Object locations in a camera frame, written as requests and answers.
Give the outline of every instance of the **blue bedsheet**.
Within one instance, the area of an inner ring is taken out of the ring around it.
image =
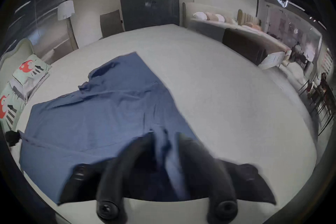
[[[32,107],[22,133],[21,168],[57,203],[74,165],[115,157],[132,139],[153,131],[157,162],[177,196],[187,199],[176,133],[196,137],[168,89],[135,52],[107,62],[88,78],[78,91]],[[170,150],[163,157],[167,143]]]

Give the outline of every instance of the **beige headboard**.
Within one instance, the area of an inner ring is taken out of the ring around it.
[[[251,16],[247,13],[244,13],[241,9],[238,10],[237,20],[238,20],[238,25],[243,25],[246,22],[251,22],[255,25],[261,25],[261,21],[258,18]]]
[[[183,17],[183,27],[188,28],[188,22],[191,18],[193,18],[193,14],[196,12],[210,12],[214,14],[220,14],[224,16],[226,19],[227,18],[233,18],[232,14],[230,12],[227,12],[224,9],[213,7],[213,6],[208,6],[204,5],[201,3],[194,3],[194,2],[189,2],[189,3],[183,3],[182,5],[182,17]]]
[[[11,80],[13,72],[34,53],[33,45],[27,38],[22,39],[16,47],[5,53],[0,60],[0,93]]]

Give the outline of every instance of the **white pillow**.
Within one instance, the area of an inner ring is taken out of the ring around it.
[[[193,14],[196,19],[207,20],[207,15],[204,12],[196,12]]]
[[[216,14],[216,17],[218,18],[218,21],[225,22],[225,18],[222,15]]]

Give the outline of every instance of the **white lamp shade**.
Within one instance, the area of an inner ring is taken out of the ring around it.
[[[65,1],[57,7],[57,19],[64,20],[75,13],[74,2],[72,0]]]

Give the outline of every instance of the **white mattress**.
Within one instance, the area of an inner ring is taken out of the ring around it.
[[[302,188],[315,166],[316,149],[297,110],[251,62],[220,42],[176,25],[120,33],[53,63],[17,128],[24,132],[34,104],[76,91],[91,70],[133,51],[170,90],[181,114],[215,157],[253,163],[267,179],[278,205],[238,201],[232,223],[263,223]],[[18,162],[19,146],[12,153]],[[72,224],[101,223],[95,201],[56,206],[25,176]],[[130,223],[206,223],[207,203],[202,199],[182,206],[125,199]]]

